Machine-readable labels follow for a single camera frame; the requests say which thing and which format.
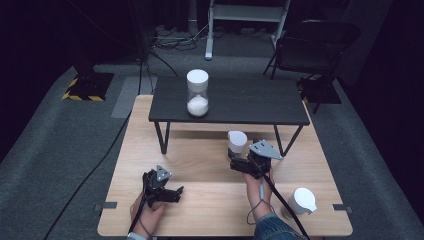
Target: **light wood tabletop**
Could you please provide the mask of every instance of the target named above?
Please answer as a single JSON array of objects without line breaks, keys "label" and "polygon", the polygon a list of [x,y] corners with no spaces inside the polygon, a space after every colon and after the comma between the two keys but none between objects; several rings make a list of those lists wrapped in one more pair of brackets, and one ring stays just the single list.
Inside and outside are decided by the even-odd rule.
[{"label": "light wood tabletop", "polygon": [[[117,207],[103,209],[99,234],[127,235],[131,225],[129,209],[142,190],[143,173],[159,164],[173,174],[165,188],[177,190],[184,186],[184,191],[178,203],[168,205],[155,236],[253,236],[255,226],[246,222],[250,211],[246,184],[240,172],[230,169],[227,133],[243,131],[249,143],[258,138],[276,146],[273,126],[172,123],[172,144],[163,155],[154,124],[148,120],[151,103],[152,96],[135,100],[106,198],[106,202],[117,202]],[[278,128],[282,143],[287,144],[297,126]],[[272,166],[276,188],[286,200],[299,187],[315,194],[318,209],[298,216],[308,235],[352,233],[346,211],[333,209],[333,204],[343,203],[313,124],[303,128],[287,156],[281,161],[273,159]],[[275,196],[271,204],[286,223],[298,230],[294,220],[282,216],[282,203]]]}]

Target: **human hand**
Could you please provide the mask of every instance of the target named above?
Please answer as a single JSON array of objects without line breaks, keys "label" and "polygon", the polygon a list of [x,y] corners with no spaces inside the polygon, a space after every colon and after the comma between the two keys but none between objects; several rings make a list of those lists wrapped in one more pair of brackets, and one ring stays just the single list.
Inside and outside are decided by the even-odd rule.
[{"label": "human hand", "polygon": [[[130,212],[132,221],[134,220],[138,208],[140,207],[141,198],[142,195],[140,194],[133,205],[131,205]],[[145,237],[146,239],[151,237],[151,234],[153,234],[153,232],[156,230],[159,224],[159,220],[161,219],[167,206],[167,203],[161,203],[155,210],[153,210],[147,204],[145,204],[141,212],[140,219],[137,221],[137,224],[134,226],[132,231]]]},{"label": "human hand", "polygon": [[[271,181],[274,182],[272,178],[272,170],[267,174]],[[255,221],[258,221],[261,217],[272,212],[270,202],[272,190],[268,183],[263,179],[255,179],[249,174],[243,173],[244,181],[246,182],[246,192],[247,198],[250,203],[250,207],[253,210],[253,218]],[[263,185],[264,196],[261,199],[261,185]]]}]

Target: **gray carpet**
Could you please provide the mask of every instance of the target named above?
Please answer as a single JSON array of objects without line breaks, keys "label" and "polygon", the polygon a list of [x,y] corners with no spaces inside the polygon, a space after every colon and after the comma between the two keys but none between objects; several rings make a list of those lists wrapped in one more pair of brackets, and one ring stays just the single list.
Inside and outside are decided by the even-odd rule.
[{"label": "gray carpet", "polygon": [[[204,60],[205,40],[190,51],[156,49],[179,76],[194,68],[214,77],[236,79],[263,76],[272,46],[269,36],[226,34],[215,43],[212,61]],[[148,59],[153,77],[173,76],[161,60]],[[1,239],[42,239],[68,199],[107,153],[125,122],[138,91],[135,64],[99,65],[113,72],[105,102],[61,100],[76,72],[66,71],[52,86],[25,131],[0,164]],[[277,72],[278,79],[298,75]],[[150,94],[146,68],[142,93]],[[312,115],[318,137],[346,206],[353,234],[327,239],[422,239],[424,228],[398,187],[367,130],[341,87],[342,104],[324,104]],[[312,112],[314,105],[308,105]],[[123,239],[97,233],[100,212],[112,178],[123,135],[99,168],[88,178],[60,218],[49,239]]]}]

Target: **chair backrest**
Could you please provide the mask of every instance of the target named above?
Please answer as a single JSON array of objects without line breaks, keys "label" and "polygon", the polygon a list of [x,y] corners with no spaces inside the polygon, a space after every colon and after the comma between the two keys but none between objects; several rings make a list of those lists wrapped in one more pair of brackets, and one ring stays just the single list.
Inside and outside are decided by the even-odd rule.
[{"label": "chair backrest", "polygon": [[351,23],[329,20],[304,20],[293,24],[282,38],[350,45],[358,39],[360,34],[360,29]]}]

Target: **denim sleeve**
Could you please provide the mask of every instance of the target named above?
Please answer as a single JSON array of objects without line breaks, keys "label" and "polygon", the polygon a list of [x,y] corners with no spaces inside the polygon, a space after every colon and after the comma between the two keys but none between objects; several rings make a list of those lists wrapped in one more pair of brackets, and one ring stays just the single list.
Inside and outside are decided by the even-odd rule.
[{"label": "denim sleeve", "polygon": [[304,238],[275,213],[268,213],[256,223],[255,240],[296,240],[297,237]]}]

